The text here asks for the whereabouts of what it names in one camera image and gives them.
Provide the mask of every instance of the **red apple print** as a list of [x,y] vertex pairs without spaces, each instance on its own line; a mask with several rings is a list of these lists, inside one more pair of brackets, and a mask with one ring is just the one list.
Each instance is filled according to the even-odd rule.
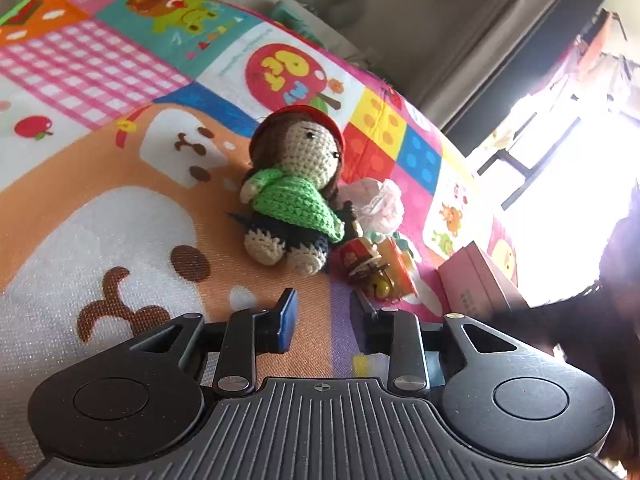
[[53,135],[49,131],[52,125],[51,119],[42,115],[32,115],[18,121],[14,126],[14,132],[26,139],[40,140],[45,136]]
[[245,77],[249,92],[269,110],[318,99],[340,108],[340,102],[322,93],[327,86],[322,66],[288,44],[272,43],[256,50],[247,62]]

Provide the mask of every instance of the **doll's brown hair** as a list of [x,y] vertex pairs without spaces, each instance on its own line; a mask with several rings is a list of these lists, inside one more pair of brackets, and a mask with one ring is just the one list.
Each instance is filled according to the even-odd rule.
[[[284,149],[285,133],[289,127],[300,121],[315,122],[313,117],[302,112],[275,115],[266,118],[265,121],[269,121],[268,127],[264,128],[260,136],[254,139],[251,144],[249,154],[252,168],[246,172],[243,181],[251,178],[258,171],[277,166]],[[320,190],[322,197],[329,203],[331,203],[338,191],[338,181],[342,173],[342,149],[339,142],[336,144],[338,145],[338,150],[340,150],[338,167],[331,180]]]

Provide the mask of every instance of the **pink box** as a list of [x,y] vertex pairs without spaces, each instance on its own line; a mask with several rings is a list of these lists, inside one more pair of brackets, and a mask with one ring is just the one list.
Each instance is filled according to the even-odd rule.
[[438,273],[452,312],[483,320],[495,312],[529,307],[517,287],[475,242],[454,253]]

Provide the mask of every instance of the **doll's crochet hand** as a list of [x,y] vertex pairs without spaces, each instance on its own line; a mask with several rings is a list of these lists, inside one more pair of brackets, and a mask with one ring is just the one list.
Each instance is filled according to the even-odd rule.
[[240,202],[248,204],[253,200],[260,192],[260,186],[256,182],[247,180],[240,189]]
[[334,220],[335,232],[340,235],[340,238],[344,238],[344,222],[340,219]]

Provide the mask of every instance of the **crochet doll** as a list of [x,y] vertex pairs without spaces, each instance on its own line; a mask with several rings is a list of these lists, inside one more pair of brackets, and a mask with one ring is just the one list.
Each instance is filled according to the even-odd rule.
[[254,260],[287,264],[311,275],[324,266],[329,243],[344,236],[344,223],[329,208],[342,169],[344,139],[320,110],[294,105],[274,112],[249,145],[253,168],[240,190],[254,213],[244,247]]

